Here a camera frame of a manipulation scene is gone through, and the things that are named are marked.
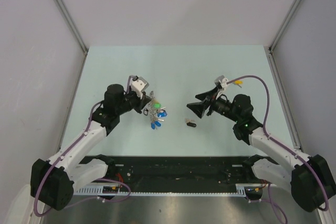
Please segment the metal disc keyring organizer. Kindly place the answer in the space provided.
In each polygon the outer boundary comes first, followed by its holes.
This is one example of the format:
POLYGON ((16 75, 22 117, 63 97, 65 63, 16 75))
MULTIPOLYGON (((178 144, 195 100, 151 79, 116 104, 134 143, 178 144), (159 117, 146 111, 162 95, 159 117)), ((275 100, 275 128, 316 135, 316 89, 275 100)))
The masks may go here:
POLYGON ((146 115, 150 119, 151 128, 156 129, 161 126, 163 118, 167 116, 165 107, 162 107, 161 103, 156 99, 154 91, 150 92, 151 101, 147 104, 144 109, 146 115))

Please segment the black solid tag key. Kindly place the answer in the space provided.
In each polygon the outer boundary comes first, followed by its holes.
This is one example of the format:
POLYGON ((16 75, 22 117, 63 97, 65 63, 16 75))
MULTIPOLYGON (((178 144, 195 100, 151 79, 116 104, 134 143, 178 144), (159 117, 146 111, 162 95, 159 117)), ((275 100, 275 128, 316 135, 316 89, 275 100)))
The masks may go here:
POLYGON ((185 119, 185 124, 189 127, 197 127, 197 124, 195 122, 195 120, 192 120, 192 119, 185 119))

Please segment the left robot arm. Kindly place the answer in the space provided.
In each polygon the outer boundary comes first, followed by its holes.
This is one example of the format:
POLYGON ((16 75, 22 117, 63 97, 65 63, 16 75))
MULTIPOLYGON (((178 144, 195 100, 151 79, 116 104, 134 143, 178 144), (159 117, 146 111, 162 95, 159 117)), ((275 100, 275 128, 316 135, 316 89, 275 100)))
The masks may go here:
POLYGON ((95 180, 110 182, 116 169, 103 156, 81 164, 84 157, 119 124, 121 115, 132 110, 141 113, 151 101, 146 94, 148 82, 134 77, 124 88, 120 84, 107 87, 102 101, 89 114, 87 126, 71 143, 46 161, 38 159, 32 166, 30 194, 34 198, 34 213, 42 202, 54 210, 64 209, 74 193, 95 180))

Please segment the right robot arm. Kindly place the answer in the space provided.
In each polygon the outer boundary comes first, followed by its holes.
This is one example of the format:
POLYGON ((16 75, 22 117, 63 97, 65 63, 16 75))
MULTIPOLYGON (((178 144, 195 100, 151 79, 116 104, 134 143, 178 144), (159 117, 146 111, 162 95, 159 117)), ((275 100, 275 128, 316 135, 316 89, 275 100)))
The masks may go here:
POLYGON ((248 166, 242 169, 245 181, 254 183, 264 179, 273 183, 290 192, 307 212, 329 209, 329 199, 335 196, 335 181, 325 158, 298 151, 267 133, 265 125, 253 116, 254 108, 247 95, 238 94, 230 101, 214 88, 196 98, 198 102, 187 104, 196 116, 202 118, 216 112, 232 120, 236 138, 267 155, 248 161, 248 166))

